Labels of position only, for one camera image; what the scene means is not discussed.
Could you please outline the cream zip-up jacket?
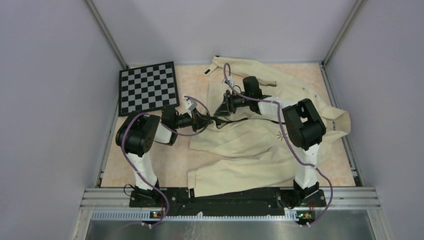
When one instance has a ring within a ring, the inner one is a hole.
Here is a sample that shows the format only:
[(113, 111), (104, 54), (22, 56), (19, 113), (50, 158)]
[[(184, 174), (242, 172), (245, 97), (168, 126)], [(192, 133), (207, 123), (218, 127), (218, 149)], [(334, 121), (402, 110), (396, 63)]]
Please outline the cream zip-up jacket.
[[(214, 71), (228, 63), (233, 76), (257, 77), (266, 95), (283, 100), (285, 105), (302, 99), (312, 100), (327, 131), (317, 153), (319, 169), (326, 175), (324, 186), (353, 186), (355, 184), (342, 138), (351, 131), (347, 111), (331, 106), (329, 97), (315, 86), (257, 60), (215, 56), (209, 69)], [(261, 187), (291, 184), (300, 170), (297, 158), (301, 150), (291, 152), (272, 113), (270, 121), (251, 112), (247, 107), (237, 110), (235, 119), (221, 129), (210, 126), (193, 136), (189, 147), (201, 153), (213, 154), (216, 162), (200, 166), (187, 173), (188, 187), (195, 196), (205, 197)]]

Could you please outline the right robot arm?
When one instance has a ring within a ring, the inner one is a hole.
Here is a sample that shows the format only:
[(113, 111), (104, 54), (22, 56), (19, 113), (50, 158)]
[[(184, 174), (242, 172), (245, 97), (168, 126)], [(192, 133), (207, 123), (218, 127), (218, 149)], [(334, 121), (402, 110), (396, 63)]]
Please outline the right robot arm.
[(231, 76), (224, 77), (229, 89), (215, 111), (219, 117), (230, 116), (238, 108), (249, 107), (252, 112), (277, 118), (282, 138), (299, 164), (293, 181), (293, 191), (284, 195), (279, 203), (288, 209), (307, 206), (324, 200), (319, 193), (318, 151), (327, 128), (316, 107), (309, 98), (298, 102), (284, 101), (278, 97), (263, 94), (255, 76), (245, 77), (243, 91), (235, 90)]

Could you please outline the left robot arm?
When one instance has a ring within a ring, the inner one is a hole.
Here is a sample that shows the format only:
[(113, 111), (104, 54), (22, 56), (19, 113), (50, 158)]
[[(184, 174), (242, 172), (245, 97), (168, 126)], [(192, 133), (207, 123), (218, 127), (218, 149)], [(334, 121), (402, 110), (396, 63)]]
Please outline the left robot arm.
[(136, 183), (130, 193), (130, 207), (158, 207), (165, 203), (159, 193), (159, 179), (154, 173), (149, 151), (155, 143), (172, 146), (178, 129), (190, 127), (193, 134), (203, 132), (210, 124), (209, 112), (196, 108), (184, 114), (174, 107), (165, 107), (161, 116), (131, 112), (115, 136), (115, 143), (134, 171)]

